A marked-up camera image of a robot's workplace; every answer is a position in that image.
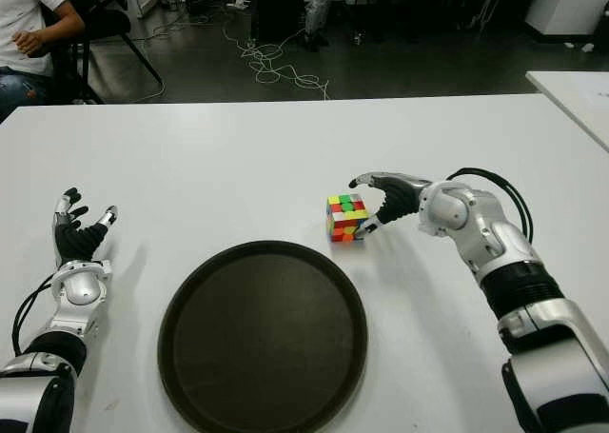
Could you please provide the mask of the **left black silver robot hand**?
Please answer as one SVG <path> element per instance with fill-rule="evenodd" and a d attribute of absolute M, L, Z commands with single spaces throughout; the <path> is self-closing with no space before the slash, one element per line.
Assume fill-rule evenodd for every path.
<path fill-rule="evenodd" d="M 95 223 L 82 227 L 80 218 L 88 212 L 88 207 L 74 208 L 81 199 L 79 190 L 71 187 L 60 196 L 53 211 L 52 237 L 57 267 L 73 261 L 91 262 L 118 218 L 118 208 L 110 206 Z"/>

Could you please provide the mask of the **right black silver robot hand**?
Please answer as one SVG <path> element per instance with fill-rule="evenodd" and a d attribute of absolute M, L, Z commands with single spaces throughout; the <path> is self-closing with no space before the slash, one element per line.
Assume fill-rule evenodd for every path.
<path fill-rule="evenodd" d="M 381 226 L 417 213 L 421 193 L 431 182 L 404 173 L 373 171 L 355 177 L 348 184 L 350 188 L 361 185 L 382 191 L 384 198 L 380 208 L 358 225 L 355 239 L 362 239 Z"/>

